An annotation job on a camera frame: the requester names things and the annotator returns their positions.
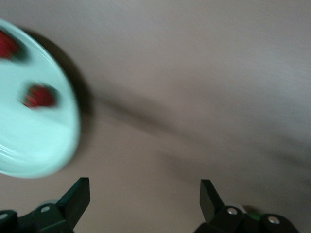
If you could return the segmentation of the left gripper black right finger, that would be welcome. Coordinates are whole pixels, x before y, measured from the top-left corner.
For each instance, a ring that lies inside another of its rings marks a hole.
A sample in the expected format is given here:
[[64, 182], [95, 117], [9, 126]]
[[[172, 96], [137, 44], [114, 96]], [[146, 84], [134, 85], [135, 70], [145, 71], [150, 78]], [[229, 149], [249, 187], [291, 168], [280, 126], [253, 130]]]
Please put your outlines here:
[[285, 217], [263, 214], [254, 217], [232, 205], [225, 205], [211, 180], [200, 181], [200, 207], [205, 221], [195, 233], [298, 233]]

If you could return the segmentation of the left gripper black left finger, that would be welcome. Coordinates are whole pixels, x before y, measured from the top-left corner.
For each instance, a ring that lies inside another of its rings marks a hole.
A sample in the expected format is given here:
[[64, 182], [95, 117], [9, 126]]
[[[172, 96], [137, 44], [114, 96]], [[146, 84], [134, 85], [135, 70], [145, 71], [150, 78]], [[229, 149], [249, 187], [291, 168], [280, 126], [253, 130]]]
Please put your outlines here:
[[72, 233], [90, 203], [89, 178], [77, 182], [56, 202], [40, 205], [24, 216], [1, 210], [2, 233]]

